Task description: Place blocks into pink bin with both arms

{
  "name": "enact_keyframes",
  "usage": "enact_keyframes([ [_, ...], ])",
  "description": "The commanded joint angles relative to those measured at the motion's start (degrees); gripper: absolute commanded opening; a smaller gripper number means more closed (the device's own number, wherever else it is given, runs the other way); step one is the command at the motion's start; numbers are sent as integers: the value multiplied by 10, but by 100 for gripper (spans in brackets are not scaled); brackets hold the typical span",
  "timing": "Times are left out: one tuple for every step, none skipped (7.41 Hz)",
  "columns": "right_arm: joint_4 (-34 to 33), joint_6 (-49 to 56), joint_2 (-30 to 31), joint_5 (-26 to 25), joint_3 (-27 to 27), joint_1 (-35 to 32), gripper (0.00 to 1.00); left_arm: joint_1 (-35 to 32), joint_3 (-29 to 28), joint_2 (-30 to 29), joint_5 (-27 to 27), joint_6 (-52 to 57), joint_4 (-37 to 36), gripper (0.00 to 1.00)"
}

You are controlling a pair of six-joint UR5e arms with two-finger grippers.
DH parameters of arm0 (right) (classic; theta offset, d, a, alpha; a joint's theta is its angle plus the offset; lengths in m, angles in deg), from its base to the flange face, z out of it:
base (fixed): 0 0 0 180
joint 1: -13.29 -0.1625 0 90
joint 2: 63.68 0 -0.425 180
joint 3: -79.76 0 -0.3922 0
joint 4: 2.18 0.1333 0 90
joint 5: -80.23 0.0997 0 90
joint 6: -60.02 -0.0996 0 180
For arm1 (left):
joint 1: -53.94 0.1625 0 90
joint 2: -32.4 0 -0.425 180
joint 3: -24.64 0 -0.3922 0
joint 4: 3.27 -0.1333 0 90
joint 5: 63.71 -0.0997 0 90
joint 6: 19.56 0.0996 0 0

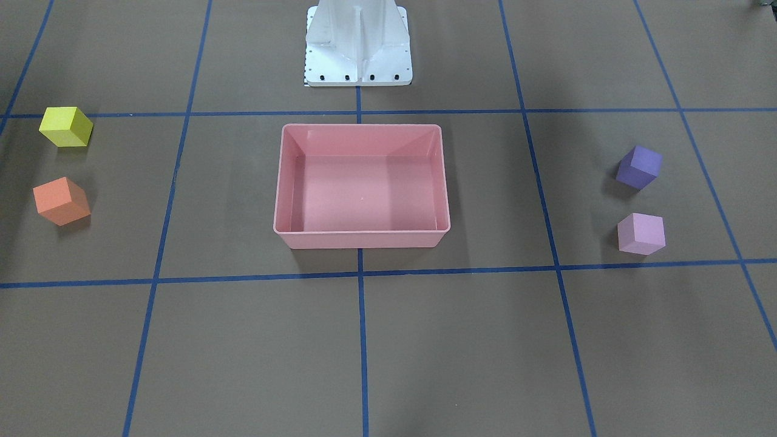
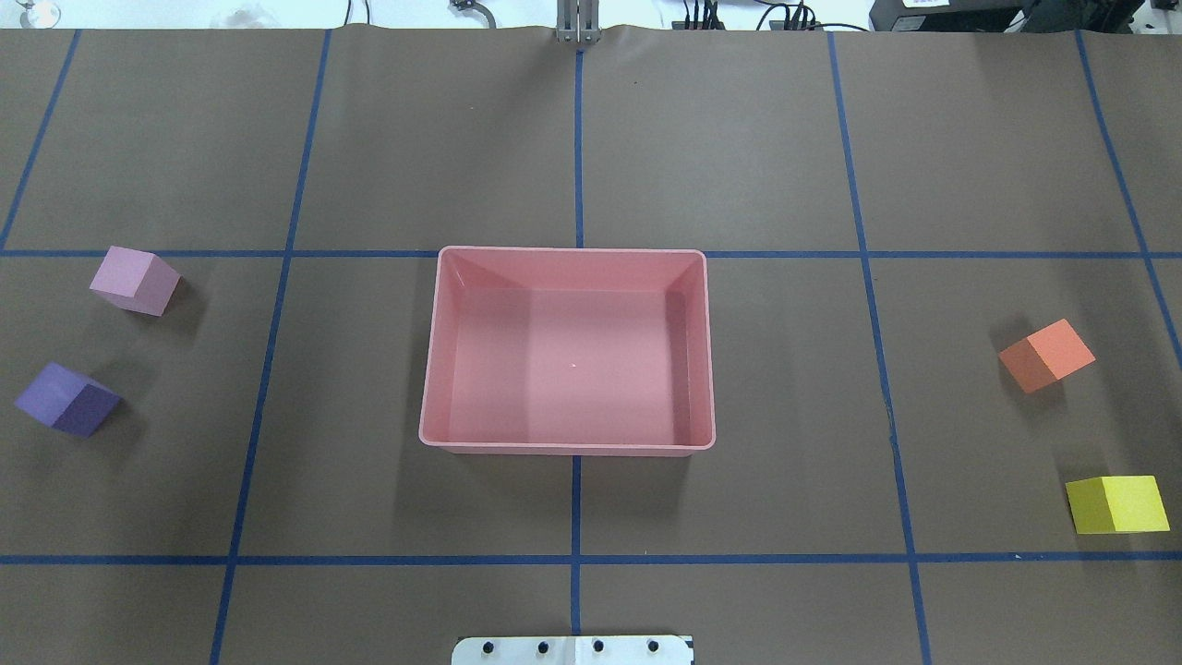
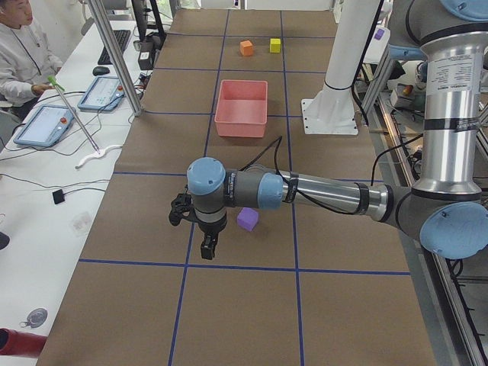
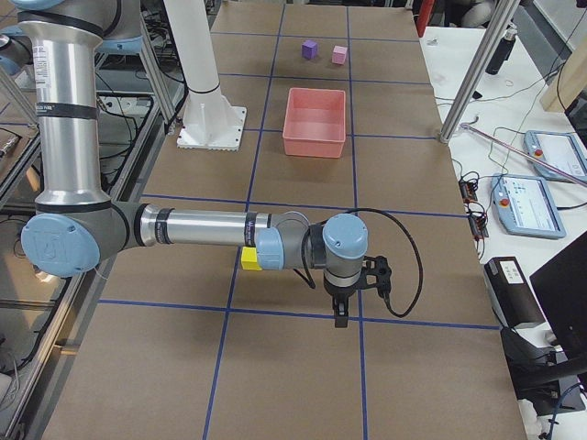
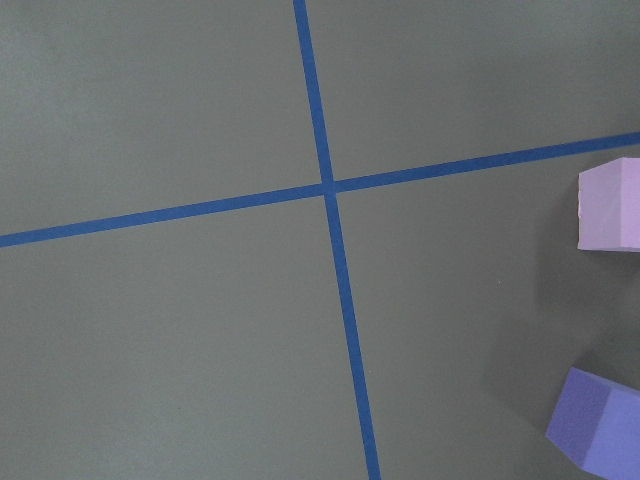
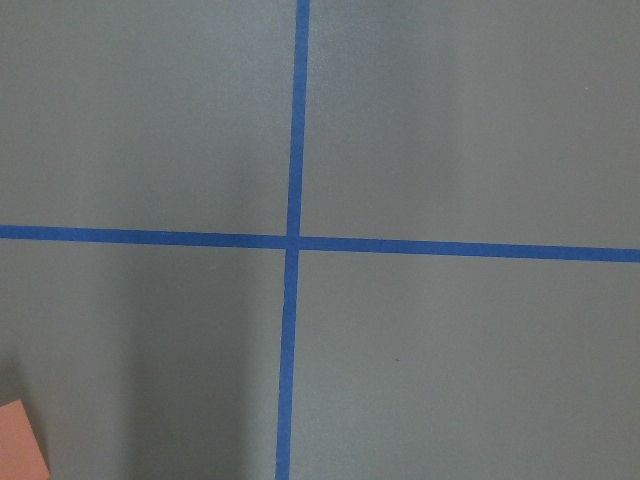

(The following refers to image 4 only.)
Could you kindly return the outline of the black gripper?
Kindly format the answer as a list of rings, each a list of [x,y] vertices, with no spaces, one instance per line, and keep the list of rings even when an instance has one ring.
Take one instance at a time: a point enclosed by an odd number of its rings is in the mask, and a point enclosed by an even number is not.
[[[349,298],[360,286],[360,278],[340,279],[324,275],[323,284],[332,297],[333,315],[336,328],[347,328],[349,324]]]

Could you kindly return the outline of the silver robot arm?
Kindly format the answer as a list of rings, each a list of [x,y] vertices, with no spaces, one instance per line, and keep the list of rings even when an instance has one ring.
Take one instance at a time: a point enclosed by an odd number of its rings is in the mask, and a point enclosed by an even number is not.
[[[21,245],[39,269],[70,278],[119,252],[156,244],[235,246],[260,270],[322,270],[336,327],[366,286],[368,230],[355,215],[310,224],[298,213],[214,212],[115,202],[101,185],[94,55],[143,46],[137,1],[19,1],[32,45],[44,188]]]

